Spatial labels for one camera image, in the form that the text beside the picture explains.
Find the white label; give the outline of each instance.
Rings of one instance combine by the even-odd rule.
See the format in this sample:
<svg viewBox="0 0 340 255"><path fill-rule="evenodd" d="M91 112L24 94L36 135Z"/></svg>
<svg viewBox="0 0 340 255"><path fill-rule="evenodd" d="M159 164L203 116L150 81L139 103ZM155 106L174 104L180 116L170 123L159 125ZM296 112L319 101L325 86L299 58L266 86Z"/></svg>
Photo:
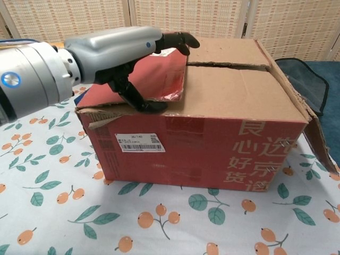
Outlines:
<svg viewBox="0 0 340 255"><path fill-rule="evenodd" d="M163 50L161 50L161 52L159 54L152 53L151 56L166 57L166 56L170 55L172 52L174 52L175 50L176 50L176 48L163 49Z"/></svg>
<svg viewBox="0 0 340 255"><path fill-rule="evenodd" d="M122 152L165 152L156 134L116 134Z"/></svg>

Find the robotic hand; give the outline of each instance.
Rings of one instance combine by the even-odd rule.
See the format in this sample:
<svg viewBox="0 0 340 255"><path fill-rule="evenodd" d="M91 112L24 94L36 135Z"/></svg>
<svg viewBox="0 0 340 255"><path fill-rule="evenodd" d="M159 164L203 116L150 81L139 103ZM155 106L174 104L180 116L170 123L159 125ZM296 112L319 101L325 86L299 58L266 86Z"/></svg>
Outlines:
<svg viewBox="0 0 340 255"><path fill-rule="evenodd" d="M126 27L69 38L64 49L37 42L0 51L0 126L72 96L79 83L108 83L139 112L159 113L165 102L145 101L129 82L136 62L162 49L199 42L189 33Z"/></svg>

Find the red printed box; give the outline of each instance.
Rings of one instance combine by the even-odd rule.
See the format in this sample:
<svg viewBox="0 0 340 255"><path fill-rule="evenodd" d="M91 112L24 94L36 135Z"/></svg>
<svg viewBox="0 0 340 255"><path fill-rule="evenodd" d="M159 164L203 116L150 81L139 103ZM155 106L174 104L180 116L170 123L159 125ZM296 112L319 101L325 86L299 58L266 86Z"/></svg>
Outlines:
<svg viewBox="0 0 340 255"><path fill-rule="evenodd" d="M117 104L108 86L94 85L79 102L105 178L266 191L302 131L335 171L318 119L260 44L200 42L188 59L176 50L148 56L131 74L145 98L169 101L162 114Z"/></svg>

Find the tablecloth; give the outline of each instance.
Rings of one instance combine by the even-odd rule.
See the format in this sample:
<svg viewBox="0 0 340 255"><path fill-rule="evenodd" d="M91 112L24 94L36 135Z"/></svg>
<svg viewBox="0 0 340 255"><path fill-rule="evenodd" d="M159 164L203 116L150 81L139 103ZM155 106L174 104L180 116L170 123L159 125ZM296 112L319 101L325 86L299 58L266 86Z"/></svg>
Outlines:
<svg viewBox="0 0 340 255"><path fill-rule="evenodd" d="M0 255L340 254L340 178L303 135L266 193L110 182L74 108L0 127Z"/></svg>

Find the box flap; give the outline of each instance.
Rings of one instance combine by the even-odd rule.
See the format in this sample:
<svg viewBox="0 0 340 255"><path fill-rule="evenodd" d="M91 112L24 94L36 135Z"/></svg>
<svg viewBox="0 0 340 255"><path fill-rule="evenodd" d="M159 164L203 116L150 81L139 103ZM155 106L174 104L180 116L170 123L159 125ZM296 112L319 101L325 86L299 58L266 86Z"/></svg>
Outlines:
<svg viewBox="0 0 340 255"><path fill-rule="evenodd" d="M201 46L191 51L188 65L269 67L269 61L253 39L198 38Z"/></svg>
<svg viewBox="0 0 340 255"><path fill-rule="evenodd" d="M127 104L99 110L137 114ZM227 67L188 66L182 100L169 102L163 114L308 123L269 72Z"/></svg>
<svg viewBox="0 0 340 255"><path fill-rule="evenodd" d="M322 163L329 172L339 175L340 173L336 170L334 163L329 157L326 140L321 129L319 118L310 108L309 113L312 120L304 129L304 136L320 163Z"/></svg>
<svg viewBox="0 0 340 255"><path fill-rule="evenodd" d="M145 99L177 101L183 93L186 56L177 49L162 50L137 62L129 81ZM108 84L94 84L77 104L78 108L123 103Z"/></svg>
<svg viewBox="0 0 340 255"><path fill-rule="evenodd" d="M328 154L326 140L322 132L318 117L307 105L302 96L294 89L285 74L278 67L275 61L270 57L264 46L260 42L256 41L256 43L261 48L263 54L265 54L265 56L270 61L270 73L282 85L283 89L286 91L287 95L289 96L295 107L309 121L308 125L304 129L304 135L316 158L322 163L327 171L339 174Z"/></svg>

